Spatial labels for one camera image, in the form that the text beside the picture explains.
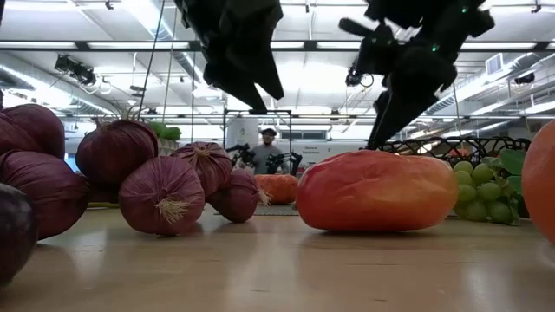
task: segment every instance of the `black robotic arm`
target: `black robotic arm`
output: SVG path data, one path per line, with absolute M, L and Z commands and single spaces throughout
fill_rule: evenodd
M 375 102 L 376 121 L 367 148 L 383 145 L 437 102 L 449 88 L 463 42 L 491 29 L 495 22 L 485 0 L 366 0 L 368 29 L 344 18 L 339 28 L 362 37 L 349 69 L 348 86 L 364 75 L 383 75 L 387 89 Z M 255 83 L 280 99 L 284 90 L 271 52 L 271 38 L 283 17 L 279 0 L 175 0 L 183 23 L 199 38 L 207 64 L 204 79 L 258 110 L 267 108 Z M 417 28 L 408 42 L 395 39 L 386 20 L 403 29 Z

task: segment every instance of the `onion root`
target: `onion root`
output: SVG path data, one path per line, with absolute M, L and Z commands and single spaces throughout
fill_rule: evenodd
M 174 224 L 185 216 L 188 206 L 189 204 L 186 202 L 165 198 L 156 205 L 156 208 L 169 224 Z
M 205 149 L 205 148 L 198 148 L 195 147 L 194 148 L 194 152 L 197 153 L 197 155 L 199 155 L 200 157 L 208 157 L 210 156 L 210 151 Z
M 271 197 L 265 190 L 258 188 L 258 201 L 262 206 L 267 207 L 271 204 Z

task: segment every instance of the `black plastic basket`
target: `black plastic basket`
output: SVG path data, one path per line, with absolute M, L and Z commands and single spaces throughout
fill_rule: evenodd
M 512 139 L 509 137 L 433 137 L 420 140 L 388 142 L 383 146 L 377 147 L 376 150 L 403 155 L 424 154 L 448 161 L 451 165 L 462 160 L 470 161 L 476 165 L 484 157 L 496 157 L 504 149 L 527 151 L 530 143 L 530 140 Z M 460 152 L 461 148 L 467 149 L 470 154 L 463 155 Z

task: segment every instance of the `ventilation duct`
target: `ventilation duct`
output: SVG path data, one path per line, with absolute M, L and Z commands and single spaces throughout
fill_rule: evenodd
M 448 95 L 443 96 L 429 108 L 426 113 L 435 114 L 446 107 L 454 105 L 456 101 L 462 102 L 465 99 L 494 87 L 495 84 L 501 80 L 515 79 L 553 55 L 554 54 L 548 52 L 527 53 L 517 57 L 514 57 L 514 54 L 503 54 L 502 57 L 505 63 L 503 69 L 491 75 L 488 75 L 486 70 L 482 69 L 480 72 L 466 78 L 464 81 L 456 83 L 456 97 L 455 93 L 450 91 Z
M 158 29 L 158 20 L 160 19 L 160 8 L 158 1 L 154 0 L 125 0 L 126 9 L 143 25 L 150 36 L 156 37 Z M 173 39 L 173 30 L 168 26 L 165 17 L 162 17 L 160 23 L 160 31 L 158 32 L 158 42 L 171 42 Z M 202 72 L 194 66 L 193 60 L 189 54 L 185 52 L 172 52 L 172 57 L 195 82 L 205 84 Z
M 28 90 L 43 92 L 44 99 L 52 106 L 64 103 L 68 108 L 78 110 L 82 106 L 83 109 L 86 108 L 89 112 L 95 111 L 96 114 L 113 114 L 114 112 L 114 106 L 111 103 L 87 94 L 65 81 L 58 81 L 58 78 L 53 75 L 33 67 L 13 55 L 0 53 L 0 71 L 15 76 L 19 81 L 24 81 L 24 85 L 31 86 L 31 88 L 26 88 Z

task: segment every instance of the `pink vegetable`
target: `pink vegetable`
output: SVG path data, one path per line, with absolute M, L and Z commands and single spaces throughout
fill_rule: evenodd
M 200 218 L 205 194 L 193 167 L 183 159 L 150 159 L 121 184 L 120 208 L 137 231 L 174 236 Z
M 119 186 L 131 172 L 158 156 L 158 139 L 139 121 L 117 120 L 101 124 L 83 138 L 75 162 L 91 182 Z
M 258 189 L 252 173 L 237 169 L 232 171 L 229 183 L 207 201 L 224 218 L 234 223 L 243 223 L 254 215 L 259 201 L 267 204 L 268 199 Z
M 0 155 L 11 150 L 42 152 L 42 148 L 21 126 L 0 112 Z
M 187 160 L 195 168 L 206 196 L 224 186 L 232 173 L 229 154 L 216 143 L 187 144 L 172 156 Z
M 0 157 L 0 183 L 27 194 L 35 204 L 38 237 L 68 230 L 88 206 L 88 184 L 54 156 L 11 151 Z
M 65 154 L 65 132 L 60 119 L 44 106 L 24 104 L 2 111 L 16 122 L 43 153 L 63 159 Z

